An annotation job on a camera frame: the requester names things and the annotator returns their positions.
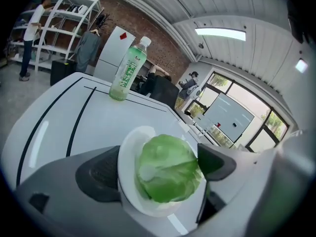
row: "black chair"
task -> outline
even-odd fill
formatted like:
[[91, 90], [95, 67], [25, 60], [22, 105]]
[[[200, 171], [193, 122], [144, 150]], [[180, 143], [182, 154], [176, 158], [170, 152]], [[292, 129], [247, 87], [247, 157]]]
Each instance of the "black chair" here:
[[156, 76], [155, 86], [150, 98], [167, 104], [171, 109], [174, 109], [178, 94], [179, 89], [177, 86], [164, 77]]

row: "white shirt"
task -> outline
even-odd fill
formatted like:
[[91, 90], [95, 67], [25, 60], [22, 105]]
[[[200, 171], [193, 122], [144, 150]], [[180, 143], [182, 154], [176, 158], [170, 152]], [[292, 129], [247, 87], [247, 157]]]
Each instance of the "white shirt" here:
[[38, 26], [33, 26], [31, 23], [38, 23], [40, 21], [40, 17], [44, 13], [44, 11], [45, 11], [45, 9], [44, 9], [43, 5], [41, 5], [41, 4], [35, 9], [34, 14], [31, 17], [29, 24], [26, 28], [23, 40], [29, 41], [29, 40], [34, 39], [34, 36], [36, 34], [36, 30], [38, 29]]

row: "brick wall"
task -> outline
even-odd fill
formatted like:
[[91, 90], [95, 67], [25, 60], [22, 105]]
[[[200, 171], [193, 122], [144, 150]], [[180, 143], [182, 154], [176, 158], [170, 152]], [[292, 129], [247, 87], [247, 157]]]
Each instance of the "brick wall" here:
[[[128, 3], [122, 0], [101, 0], [100, 2], [104, 7], [104, 13], [109, 13], [109, 18], [112, 19], [112, 21], [107, 21], [107, 25], [103, 26], [99, 30], [102, 41], [97, 57], [100, 55], [103, 46], [109, 38], [114, 27], [119, 26], [136, 36], [135, 42], [139, 42], [142, 36], [149, 37], [152, 40], [152, 43], [148, 48], [147, 59], [152, 63], [161, 66], [164, 70], [170, 73], [172, 81], [177, 82], [184, 71], [187, 69], [190, 61], [181, 52], [175, 41], [145, 13], [129, 5]], [[46, 19], [47, 17], [42, 17], [42, 25], [45, 23]], [[58, 20], [58, 18], [53, 19], [51, 25], [58, 22]], [[71, 31], [76, 24], [77, 23], [74, 21], [67, 20], [63, 29]], [[85, 24], [83, 24], [82, 30], [83, 32], [86, 30]], [[48, 44], [51, 43], [53, 36], [54, 33], [46, 34]], [[71, 37], [67, 35], [59, 35], [56, 46], [67, 48], [70, 38]], [[76, 47], [77, 42], [78, 38], [76, 38], [72, 48]]]

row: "trees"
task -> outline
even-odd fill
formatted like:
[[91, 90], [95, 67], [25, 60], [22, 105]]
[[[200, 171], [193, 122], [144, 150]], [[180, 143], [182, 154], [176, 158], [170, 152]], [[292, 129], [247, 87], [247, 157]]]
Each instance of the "trees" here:
[[192, 104], [188, 111], [191, 113], [192, 117], [195, 117], [198, 113], [204, 113], [204, 109], [196, 103]]
[[213, 138], [222, 146], [225, 148], [229, 148], [232, 145], [232, 141], [230, 141], [222, 132], [220, 132], [217, 128], [214, 126], [211, 127], [208, 131]]
[[223, 78], [219, 75], [214, 75], [212, 78], [211, 82], [209, 83], [210, 85], [216, 87], [216, 86], [225, 86], [228, 83], [228, 80], [226, 78]]
[[[261, 115], [262, 120], [266, 119], [267, 114]], [[271, 132], [280, 140], [281, 139], [281, 125], [282, 121], [280, 118], [274, 113], [271, 112], [267, 122], [266, 126], [271, 130]]]

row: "black box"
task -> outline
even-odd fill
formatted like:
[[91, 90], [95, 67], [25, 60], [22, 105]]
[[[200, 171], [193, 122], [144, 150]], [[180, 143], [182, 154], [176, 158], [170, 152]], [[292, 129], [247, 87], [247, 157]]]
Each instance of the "black box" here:
[[71, 60], [57, 60], [51, 63], [50, 86], [76, 72], [77, 63]]

